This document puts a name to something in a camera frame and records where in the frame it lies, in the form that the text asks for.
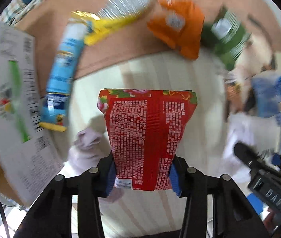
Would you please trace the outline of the red printed snack bag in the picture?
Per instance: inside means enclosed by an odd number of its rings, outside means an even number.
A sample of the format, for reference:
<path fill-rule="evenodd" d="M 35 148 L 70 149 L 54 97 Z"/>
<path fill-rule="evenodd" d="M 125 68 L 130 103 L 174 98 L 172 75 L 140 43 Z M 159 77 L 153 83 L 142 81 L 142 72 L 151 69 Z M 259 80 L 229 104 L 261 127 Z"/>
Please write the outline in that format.
<path fill-rule="evenodd" d="M 98 109 L 116 168 L 115 187 L 169 190 L 169 169 L 196 107 L 191 90 L 102 89 Z"/>

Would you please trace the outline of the green snack bag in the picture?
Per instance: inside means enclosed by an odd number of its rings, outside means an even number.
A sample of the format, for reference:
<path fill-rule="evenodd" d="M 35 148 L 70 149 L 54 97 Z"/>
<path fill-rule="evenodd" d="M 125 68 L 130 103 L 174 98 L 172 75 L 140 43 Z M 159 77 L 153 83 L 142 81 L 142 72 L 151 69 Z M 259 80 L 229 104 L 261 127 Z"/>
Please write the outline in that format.
<path fill-rule="evenodd" d="M 250 36 L 236 14 L 222 5 L 215 20 L 203 24 L 201 44 L 210 48 L 225 69 L 231 71 Z"/>

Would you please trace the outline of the orange snack bag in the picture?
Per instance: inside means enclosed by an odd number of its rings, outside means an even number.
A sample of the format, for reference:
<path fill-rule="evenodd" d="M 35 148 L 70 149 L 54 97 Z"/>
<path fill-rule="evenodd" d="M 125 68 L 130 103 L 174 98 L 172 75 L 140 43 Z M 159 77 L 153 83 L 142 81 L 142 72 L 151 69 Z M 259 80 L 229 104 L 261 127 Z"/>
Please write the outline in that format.
<path fill-rule="evenodd" d="M 160 0 L 164 10 L 147 22 L 147 28 L 169 48 L 183 57 L 199 57 L 205 16 L 192 0 Z"/>

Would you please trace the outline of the cardboard box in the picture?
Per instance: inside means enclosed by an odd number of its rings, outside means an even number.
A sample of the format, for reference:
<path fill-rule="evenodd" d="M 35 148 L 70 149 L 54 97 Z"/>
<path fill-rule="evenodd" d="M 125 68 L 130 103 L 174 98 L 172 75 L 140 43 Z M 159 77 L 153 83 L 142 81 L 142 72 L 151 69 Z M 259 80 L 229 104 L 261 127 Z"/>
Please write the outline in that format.
<path fill-rule="evenodd" d="M 33 36 L 0 23 L 0 193 L 29 207 L 62 169 L 50 134 L 40 127 Z"/>

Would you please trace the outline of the light blue tissue pack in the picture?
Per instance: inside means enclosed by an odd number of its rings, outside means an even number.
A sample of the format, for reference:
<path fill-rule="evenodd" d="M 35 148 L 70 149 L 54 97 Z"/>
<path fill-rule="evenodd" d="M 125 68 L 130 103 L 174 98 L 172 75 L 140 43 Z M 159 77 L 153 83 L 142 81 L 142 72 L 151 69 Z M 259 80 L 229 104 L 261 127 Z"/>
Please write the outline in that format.
<path fill-rule="evenodd" d="M 257 116 L 276 119 L 281 126 L 281 74 L 264 71 L 251 79 Z"/>

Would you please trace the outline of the lilac crumpled cloth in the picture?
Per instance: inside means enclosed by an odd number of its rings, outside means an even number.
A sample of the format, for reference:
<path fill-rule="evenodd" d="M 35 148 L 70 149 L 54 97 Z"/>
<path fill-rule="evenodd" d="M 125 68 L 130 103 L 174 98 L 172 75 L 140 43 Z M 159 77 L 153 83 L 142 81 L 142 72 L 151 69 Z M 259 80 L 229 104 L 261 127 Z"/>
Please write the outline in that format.
<path fill-rule="evenodd" d="M 89 127 L 78 132 L 76 140 L 68 151 L 68 159 L 65 163 L 71 177 L 79 176 L 86 170 L 97 167 L 99 161 L 109 155 L 109 152 L 101 150 L 102 137 L 102 133 Z"/>

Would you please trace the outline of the pink cat rug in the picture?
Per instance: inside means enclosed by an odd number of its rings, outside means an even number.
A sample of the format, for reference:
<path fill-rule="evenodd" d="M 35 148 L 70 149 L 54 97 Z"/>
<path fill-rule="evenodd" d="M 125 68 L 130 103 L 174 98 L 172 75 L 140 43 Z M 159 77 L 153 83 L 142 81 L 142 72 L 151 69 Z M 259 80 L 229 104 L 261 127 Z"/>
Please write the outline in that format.
<path fill-rule="evenodd" d="M 107 0 L 45 0 L 32 9 L 17 27 L 35 37 L 35 65 L 41 83 L 50 74 L 63 30 L 72 11 L 97 12 Z M 248 31 L 258 29 L 248 21 L 254 16 L 272 38 L 273 48 L 281 52 L 281 27 L 272 10 L 263 0 L 193 0 L 211 22 L 222 5 L 234 12 Z M 82 77 L 103 67 L 141 55 L 166 51 L 167 47 L 148 30 L 149 17 L 122 28 L 101 42 L 85 48 L 76 77 Z"/>

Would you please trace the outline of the blue yellow snack bag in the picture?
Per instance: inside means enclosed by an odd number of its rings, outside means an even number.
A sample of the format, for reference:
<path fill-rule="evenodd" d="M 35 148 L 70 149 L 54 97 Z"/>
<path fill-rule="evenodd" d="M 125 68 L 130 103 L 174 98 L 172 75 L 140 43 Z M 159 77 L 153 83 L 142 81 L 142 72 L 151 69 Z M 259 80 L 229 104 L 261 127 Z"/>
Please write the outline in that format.
<path fill-rule="evenodd" d="M 39 125 L 48 130 L 64 132 L 68 127 L 68 106 L 76 68 L 84 48 L 84 37 L 91 22 L 72 18 L 58 45 L 47 81 Z"/>

